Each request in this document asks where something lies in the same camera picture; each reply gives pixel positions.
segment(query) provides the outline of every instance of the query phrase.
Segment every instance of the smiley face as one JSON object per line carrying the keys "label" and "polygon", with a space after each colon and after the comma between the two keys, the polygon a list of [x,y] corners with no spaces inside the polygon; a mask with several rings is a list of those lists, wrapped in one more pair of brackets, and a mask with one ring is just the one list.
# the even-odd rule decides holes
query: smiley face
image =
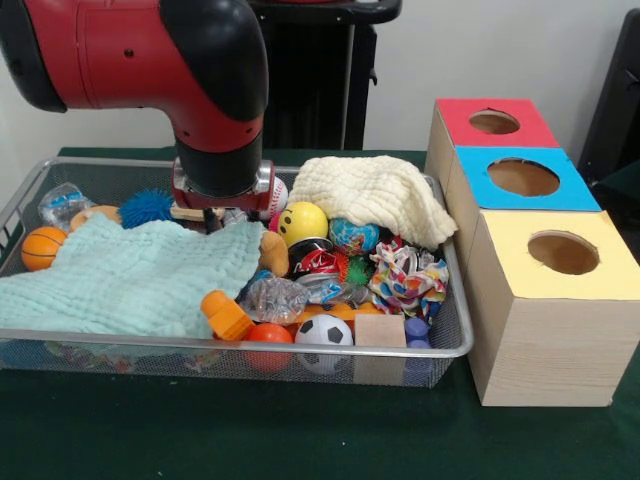
{"label": "smiley face", "polygon": [[326,238],[329,222],[324,212],[309,202],[288,205],[278,220],[278,233],[287,247],[307,238]]}

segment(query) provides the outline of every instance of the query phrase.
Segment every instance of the baseball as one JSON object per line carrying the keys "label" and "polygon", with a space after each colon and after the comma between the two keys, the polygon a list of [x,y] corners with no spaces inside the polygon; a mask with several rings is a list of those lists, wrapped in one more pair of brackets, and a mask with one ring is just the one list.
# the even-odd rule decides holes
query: baseball
{"label": "baseball", "polygon": [[271,194],[271,202],[269,203],[269,210],[260,212],[260,220],[267,221],[273,217],[276,213],[284,210],[287,206],[287,199],[289,198],[289,190],[282,180],[275,177],[273,180],[273,193]]}

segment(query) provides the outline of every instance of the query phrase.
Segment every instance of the circular hole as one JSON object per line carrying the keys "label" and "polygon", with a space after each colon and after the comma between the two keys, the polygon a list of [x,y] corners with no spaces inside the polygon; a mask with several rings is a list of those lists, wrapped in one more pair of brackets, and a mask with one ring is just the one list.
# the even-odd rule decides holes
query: circular hole
{"label": "circular hole", "polygon": [[487,170],[498,187],[524,197],[551,195],[560,188],[560,178],[555,173],[531,160],[504,158]]}
{"label": "circular hole", "polygon": [[476,130],[491,135],[507,135],[520,130],[520,123],[515,117],[490,108],[471,115],[469,123]]}
{"label": "circular hole", "polygon": [[583,275],[600,262],[598,249],[584,238],[569,232],[539,232],[529,240],[529,253],[556,272]]}

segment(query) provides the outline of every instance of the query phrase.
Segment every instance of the red square panel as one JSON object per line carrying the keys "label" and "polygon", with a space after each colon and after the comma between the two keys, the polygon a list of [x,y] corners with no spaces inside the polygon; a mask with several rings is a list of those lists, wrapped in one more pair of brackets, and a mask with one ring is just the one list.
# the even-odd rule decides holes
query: red square panel
{"label": "red square panel", "polygon": [[455,146],[559,147],[531,100],[441,98],[436,103]]}

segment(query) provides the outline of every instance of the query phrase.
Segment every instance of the cream towel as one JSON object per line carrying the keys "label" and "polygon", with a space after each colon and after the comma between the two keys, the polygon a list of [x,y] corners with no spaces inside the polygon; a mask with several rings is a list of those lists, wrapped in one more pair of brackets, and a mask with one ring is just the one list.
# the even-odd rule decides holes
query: cream towel
{"label": "cream towel", "polygon": [[289,195],[289,203],[302,201],[316,204],[330,219],[374,223],[430,250],[457,230],[422,173],[399,158],[312,158]]}

